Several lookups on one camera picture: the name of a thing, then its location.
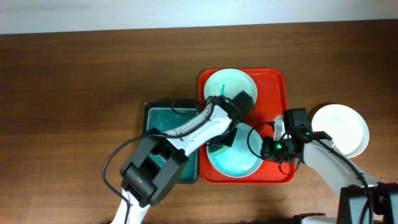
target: red tray rim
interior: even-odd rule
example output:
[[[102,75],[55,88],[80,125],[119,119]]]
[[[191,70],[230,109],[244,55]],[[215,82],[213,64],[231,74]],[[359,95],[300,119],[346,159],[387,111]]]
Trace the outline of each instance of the red tray rim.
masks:
[[[207,79],[210,75],[214,74],[215,72],[221,70],[222,68],[212,68],[205,70],[201,73],[199,77],[199,100],[204,101],[205,97],[203,95],[204,91],[204,81]],[[282,76],[282,74],[273,68],[236,68],[242,72],[245,72],[249,75],[256,74],[256,73],[271,73],[273,75],[276,75],[279,81],[279,91],[280,91],[280,99],[282,101],[282,111],[287,110],[287,101],[286,101],[286,90],[285,90],[285,81]],[[205,174],[204,166],[202,165],[204,163],[205,158],[203,156],[207,156],[204,151],[206,150],[206,146],[202,145],[200,146],[200,152],[199,152],[199,170],[200,170],[200,175],[201,177],[208,183],[210,184],[216,184],[216,185],[222,185],[222,184],[239,184],[239,185],[257,185],[257,184],[288,184],[291,182],[294,177],[295,173],[292,175],[287,175],[286,178],[282,180],[238,180],[237,179],[228,179],[228,180],[213,180],[207,177]]]

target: white plate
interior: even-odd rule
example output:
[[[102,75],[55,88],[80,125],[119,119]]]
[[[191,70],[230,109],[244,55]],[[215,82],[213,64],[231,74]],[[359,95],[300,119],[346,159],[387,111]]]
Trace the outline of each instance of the white plate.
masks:
[[[209,96],[226,96],[233,99],[240,92],[245,91],[257,100],[257,87],[253,79],[246,73],[232,68],[222,69],[207,80],[205,84],[205,98]]]
[[[351,158],[361,154],[369,142],[369,129],[355,110],[344,105],[327,105],[312,118],[313,131],[328,133],[337,148]]]
[[[211,165],[220,173],[228,177],[242,178],[247,177],[260,168],[262,159],[253,155],[247,144],[248,134],[251,127],[244,123],[239,123],[234,142],[231,147],[219,149],[219,153],[209,154],[207,156]],[[250,135],[250,146],[252,150],[260,154],[262,139],[256,130]]]

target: white wall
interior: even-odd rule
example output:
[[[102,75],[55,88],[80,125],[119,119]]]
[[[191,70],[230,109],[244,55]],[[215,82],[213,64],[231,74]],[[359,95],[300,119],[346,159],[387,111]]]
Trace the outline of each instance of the white wall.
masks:
[[[398,0],[0,0],[2,34],[392,18]]]

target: wooden table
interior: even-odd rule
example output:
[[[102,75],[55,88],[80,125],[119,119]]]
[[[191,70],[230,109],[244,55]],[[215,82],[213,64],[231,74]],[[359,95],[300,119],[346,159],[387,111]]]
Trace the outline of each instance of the wooden table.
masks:
[[[0,223],[101,223],[120,203],[108,154],[142,129],[144,104],[198,97],[208,68],[281,71],[291,108],[335,102],[366,120],[353,161],[398,182],[398,21],[0,35]],[[134,146],[109,166],[118,170]],[[150,223],[336,215],[338,197],[302,166],[287,185],[176,185]]]

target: red tray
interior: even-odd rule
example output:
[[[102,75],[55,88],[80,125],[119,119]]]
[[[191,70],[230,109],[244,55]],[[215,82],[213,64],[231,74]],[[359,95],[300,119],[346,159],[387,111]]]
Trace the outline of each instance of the red tray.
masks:
[[[220,69],[204,71],[199,78],[199,100],[204,101],[203,89],[209,77]],[[257,86],[257,100],[254,105],[253,119],[247,119],[247,124],[255,126],[261,122],[272,121],[278,114],[287,109],[285,81],[280,72],[271,68],[239,68],[254,80]],[[272,128],[261,126],[256,129],[261,137],[273,136]],[[206,146],[199,150],[200,175],[211,184],[286,184],[293,180],[295,174],[285,175],[280,172],[278,163],[264,161],[260,168],[250,176],[231,178],[218,172],[210,163]],[[294,164],[283,163],[282,170],[291,173]]]

